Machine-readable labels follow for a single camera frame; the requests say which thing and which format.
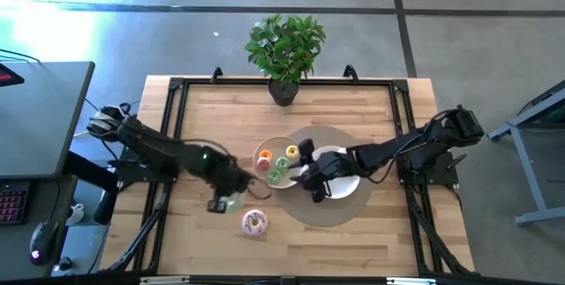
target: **toy donut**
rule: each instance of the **toy donut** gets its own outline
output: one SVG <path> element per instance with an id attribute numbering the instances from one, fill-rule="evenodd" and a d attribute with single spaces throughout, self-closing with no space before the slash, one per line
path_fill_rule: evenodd
<path id="1" fill-rule="evenodd" d="M 280 157 L 276 160 L 276 168 L 279 170 L 286 170 L 289 167 L 289 160 L 286 157 Z"/>
<path id="2" fill-rule="evenodd" d="M 257 160 L 257 169 L 267 171 L 271 168 L 271 161 L 267 157 L 261 157 Z"/>
<path id="3" fill-rule="evenodd" d="M 273 153 L 271 153 L 271 151 L 265 149 L 265 150 L 262 150 L 262 151 L 259 153 L 259 158 L 261 158 L 261 157 L 265 157 L 265 158 L 267 158 L 269 161 L 271 161 L 271 160 L 273 159 Z"/>
<path id="4" fill-rule="evenodd" d="M 289 158 L 297 158 L 298 157 L 298 148 L 294 145 L 290 145 L 286 147 L 286 156 Z"/>
<path id="5" fill-rule="evenodd" d="M 282 177 L 281 172 L 278 171 L 277 169 L 273 169 L 268 172 L 267 181 L 270 184 L 276 184 L 281 181 L 281 177 Z"/>
<path id="6" fill-rule="evenodd" d="M 259 210 L 251 210 L 244 215 L 241 227 L 248 236 L 260 236 L 267 229 L 267 216 Z"/>

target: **gray floor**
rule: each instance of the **gray floor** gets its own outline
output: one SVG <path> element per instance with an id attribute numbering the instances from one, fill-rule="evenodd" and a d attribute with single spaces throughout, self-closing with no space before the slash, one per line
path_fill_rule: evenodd
<path id="1" fill-rule="evenodd" d="M 70 2 L 226 5 L 394 7 L 393 0 L 62 0 Z M 565 0 L 403 0 L 418 9 L 563 9 Z M 259 74 L 246 63 L 243 46 L 252 13 L 127 13 L 59 11 L 51 5 L 0 9 L 2 48 L 44 61 L 93 60 L 88 98 L 96 105 L 136 101 L 146 75 Z M 353 64 L 362 77 L 406 77 L 395 16 L 319 15 L 328 42 L 316 60 L 318 75 L 341 74 Z M 473 109 L 486 131 L 511 118 L 527 101 L 565 78 L 565 18 L 408 17 L 419 77 L 431 78 L 440 109 L 458 103 Z M 85 106 L 78 131 L 94 113 Z M 107 152 L 89 137 L 73 149 L 93 159 Z M 518 228 L 515 214 L 535 209 L 510 139 L 464 150 L 458 166 L 463 215 L 476 268 L 485 275 L 565 282 L 565 219 Z M 565 184 L 547 186 L 548 204 L 565 201 Z M 80 185 L 76 198 L 99 198 Z M 101 227 L 73 228 L 72 240 L 88 237 L 85 250 L 66 246 L 84 273 L 100 242 Z"/>

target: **butcher block tabletop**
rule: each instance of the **butcher block tabletop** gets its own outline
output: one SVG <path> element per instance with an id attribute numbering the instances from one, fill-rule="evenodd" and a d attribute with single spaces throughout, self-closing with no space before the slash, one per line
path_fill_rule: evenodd
<path id="1" fill-rule="evenodd" d="M 156 130 L 161 127 L 170 78 L 148 76 L 145 84 L 139 120 Z M 430 79 L 407 81 L 419 127 L 437 112 L 432 82 Z M 176 96 L 173 102 L 170 136 L 179 98 Z M 402 108 L 400 94 L 398 99 Z M 405 122 L 403 109 L 400 110 Z M 180 138 L 217 141 L 238 158 L 242 168 L 253 172 L 252 155 L 261 142 L 274 136 L 288 136 L 308 125 L 333 126 L 348 132 L 359 143 L 392 139 L 395 128 L 388 89 L 301 86 L 293 104 L 279 107 L 274 104 L 267 86 L 192 85 Z M 101 268 L 117 261 L 136 236 L 147 188 L 146 183 L 132 184 L 118 196 Z M 257 184 L 252 188 L 257 194 L 265 192 Z M 183 172 L 172 188 L 158 274 L 417 275 L 406 196 L 397 182 L 396 167 L 384 183 L 372 188 L 371 197 L 357 217 L 338 226 L 321 228 L 306 225 L 286 214 L 275 198 L 260 200 L 248 193 L 244 195 L 243 207 L 235 213 L 208 213 L 206 203 L 212 197 L 212 189 Z M 459 261 L 473 270 L 456 196 L 445 187 L 430 186 L 430 199 L 439 235 Z M 252 209 L 259 209 L 268 217 L 267 232 L 262 236 L 248 236 L 242 230 L 243 215 Z M 154 231 L 148 238 L 144 267 L 151 256 L 153 239 Z M 432 267 L 426 237 L 423 243 L 426 263 Z"/>

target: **plate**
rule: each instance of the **plate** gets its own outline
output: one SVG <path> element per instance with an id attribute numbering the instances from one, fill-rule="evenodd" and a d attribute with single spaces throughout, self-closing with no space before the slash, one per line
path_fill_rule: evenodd
<path id="1" fill-rule="evenodd" d="M 288 137 L 284 136 L 276 136 L 270 139 L 265 140 L 261 143 L 255 150 L 255 154 L 253 154 L 253 169 L 255 170 L 255 175 L 258 178 L 265 180 L 265 182 L 276 189 L 285 189 L 292 187 L 293 185 L 297 184 L 297 182 L 290 180 L 291 176 L 296 176 L 300 173 L 300 168 L 294 169 L 287 169 L 281 172 L 281 180 L 276 184 L 270 184 L 267 181 L 267 174 L 271 169 L 276 168 L 276 160 L 279 157 L 286 157 L 286 148 L 290 145 L 297 146 L 297 141 Z M 271 168 L 268 171 L 260 170 L 257 168 L 257 160 L 259 159 L 259 153 L 262 150 L 268 150 L 273 154 L 273 158 L 271 159 Z M 289 163 L 292 164 L 299 160 L 299 156 L 296 158 L 289 158 Z"/>
<path id="2" fill-rule="evenodd" d="M 339 146 L 324 146 L 316 149 L 312 153 L 312 157 L 315 161 L 320 158 L 320 155 L 326 152 L 338 152 L 345 154 L 345 148 Z M 327 197 L 330 199 L 341 199 L 351 195 L 355 189 L 359 186 L 359 181 L 361 177 L 359 176 L 343 176 L 337 177 L 334 180 L 328 181 L 329 189 L 332 191 L 332 196 Z"/>

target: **keyboard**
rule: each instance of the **keyboard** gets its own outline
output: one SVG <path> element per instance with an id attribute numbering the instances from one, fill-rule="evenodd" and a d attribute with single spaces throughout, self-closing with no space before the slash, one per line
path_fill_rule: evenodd
<path id="1" fill-rule="evenodd" d="M 0 226 L 24 223 L 30 184 L 29 180 L 0 181 Z"/>

